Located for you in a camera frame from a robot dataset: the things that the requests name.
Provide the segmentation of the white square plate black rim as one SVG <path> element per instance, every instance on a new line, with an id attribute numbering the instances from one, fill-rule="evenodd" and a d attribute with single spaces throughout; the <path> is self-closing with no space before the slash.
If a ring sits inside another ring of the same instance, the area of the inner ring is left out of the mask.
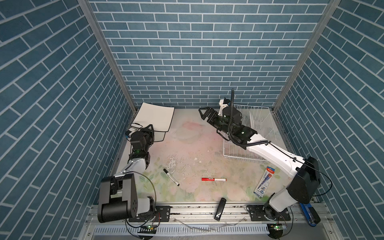
<path id="1" fill-rule="evenodd" d="M 162 142 L 165 139 L 166 132 L 154 131 L 154 142 Z"/>

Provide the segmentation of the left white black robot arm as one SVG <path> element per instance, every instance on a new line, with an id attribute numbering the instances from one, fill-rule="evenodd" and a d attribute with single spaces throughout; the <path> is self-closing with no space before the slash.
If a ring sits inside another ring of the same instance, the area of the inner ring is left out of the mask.
<path id="1" fill-rule="evenodd" d="M 139 198 L 136 182 L 150 164 L 149 148 L 155 140 L 153 125 L 127 131 L 131 153 L 127 165 L 113 176 L 102 179 L 99 192 L 98 220 L 100 223 L 140 218 L 152 218 L 156 201 L 152 197 Z"/>

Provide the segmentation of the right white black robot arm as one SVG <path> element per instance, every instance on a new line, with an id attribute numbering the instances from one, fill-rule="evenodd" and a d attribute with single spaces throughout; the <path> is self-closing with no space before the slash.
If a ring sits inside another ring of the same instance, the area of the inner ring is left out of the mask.
<path id="1" fill-rule="evenodd" d="M 199 114 L 218 134 L 227 134 L 226 140 L 261 156 L 291 178 L 284 189 L 271 195 L 264 204 L 263 211 L 267 219 L 275 220 L 295 203 L 310 203 L 321 182 L 316 159 L 303 158 L 274 145 L 256 130 L 243 125 L 241 113 L 232 106 L 225 107 L 221 112 L 210 107 L 200 108 Z"/>

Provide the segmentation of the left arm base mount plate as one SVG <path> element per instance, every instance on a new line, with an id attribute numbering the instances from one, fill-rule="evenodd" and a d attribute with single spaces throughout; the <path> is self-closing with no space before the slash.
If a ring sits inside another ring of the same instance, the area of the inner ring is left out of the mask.
<path id="1" fill-rule="evenodd" d="M 129 219 L 130 223 L 148 222 L 169 222 L 171 206 L 156 206 L 155 211 L 138 214 L 136 217 Z"/>

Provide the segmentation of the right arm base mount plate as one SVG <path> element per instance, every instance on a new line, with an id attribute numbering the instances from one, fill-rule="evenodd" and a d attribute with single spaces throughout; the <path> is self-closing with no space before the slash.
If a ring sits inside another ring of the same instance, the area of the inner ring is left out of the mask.
<path id="1" fill-rule="evenodd" d="M 278 213 L 271 208 L 267 208 L 265 211 L 264 205 L 247 205 L 247 212 L 250 214 L 251 221 L 290 221 L 291 214 L 288 209 L 284 209 L 282 212 Z"/>

